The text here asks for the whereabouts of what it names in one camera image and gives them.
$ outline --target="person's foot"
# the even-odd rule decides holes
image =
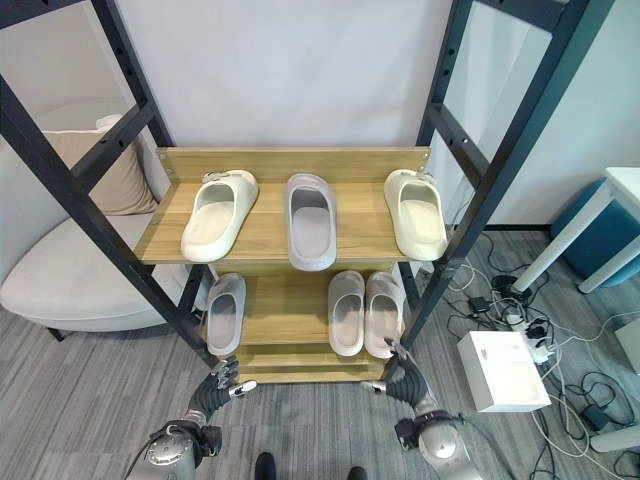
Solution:
[[[255,480],[276,480],[276,461],[270,453],[262,452],[258,455]]]
[[[351,471],[349,471],[347,480],[367,480],[367,472],[365,472],[362,467],[353,467]]]

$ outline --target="wooden shelf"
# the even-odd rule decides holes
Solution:
[[[240,345],[328,344],[330,279],[327,273],[245,277]]]
[[[331,367],[382,365],[384,362],[365,350],[353,357],[342,357],[328,344],[241,346],[233,354],[243,368]]]
[[[166,148],[158,155],[172,181],[135,253],[143,262],[188,263],[180,238],[207,172],[250,171],[258,199],[233,248],[215,262],[247,285],[240,347],[240,379],[260,383],[352,382],[378,379],[385,362],[362,351],[336,355],[329,345],[327,291],[338,270],[366,276],[407,260],[395,243],[384,199],[393,170],[415,169],[428,148]],[[323,272],[294,270],[287,255],[284,192],[288,178],[310,172],[324,178],[337,203],[337,259]]]
[[[180,238],[201,185],[179,183],[171,187],[135,249],[138,258],[145,263],[188,263],[180,252]],[[395,243],[382,183],[337,183],[331,187],[338,205],[338,265],[334,269],[344,269],[345,264],[406,260]],[[260,185],[258,199],[233,248],[215,262],[216,268],[238,271],[236,267],[245,265],[289,265],[284,191],[284,184]]]
[[[348,367],[276,367],[269,370],[240,368],[238,381],[255,380],[258,383],[359,382],[378,380],[383,365]]]
[[[284,192],[296,172],[312,172],[331,185],[337,202],[337,267],[406,260],[398,250],[383,185],[389,172],[416,168],[428,148],[377,149],[159,149],[172,186],[135,253],[144,263],[189,263],[180,252],[184,230],[204,173],[244,168],[260,193],[223,270],[243,265],[287,265]]]

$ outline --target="blue stool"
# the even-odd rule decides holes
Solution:
[[[578,197],[551,225],[552,237],[555,238],[562,231],[604,181],[604,177],[600,178],[578,194]],[[640,223],[616,200],[613,200],[562,255],[576,271],[587,278],[638,235],[640,235]],[[638,272],[640,272],[640,255],[605,280],[601,286],[619,285]]]

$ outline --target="baseboard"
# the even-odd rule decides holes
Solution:
[[[508,232],[508,231],[535,231],[535,232],[548,232],[551,229],[551,225],[540,225],[540,224],[509,224],[509,223],[497,223],[491,224],[484,227],[487,231],[500,231],[500,232]]]

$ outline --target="slipper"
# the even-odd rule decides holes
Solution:
[[[286,197],[289,262],[317,272],[336,260],[336,199],[323,179],[310,173],[293,175]]]
[[[364,279],[353,270],[329,283],[329,343],[338,355],[351,357],[364,342]]]
[[[402,308],[405,294],[390,273],[375,272],[367,280],[364,346],[376,358],[391,358],[385,337],[400,340],[404,331]]]
[[[222,275],[207,301],[207,348],[216,356],[228,355],[240,344],[247,287],[237,273]]]
[[[245,170],[208,173],[202,181],[180,242],[184,258],[200,263],[229,253],[258,198],[258,182]]]
[[[432,261],[447,248],[440,195],[433,177],[395,170],[384,182],[398,249],[414,260]]]

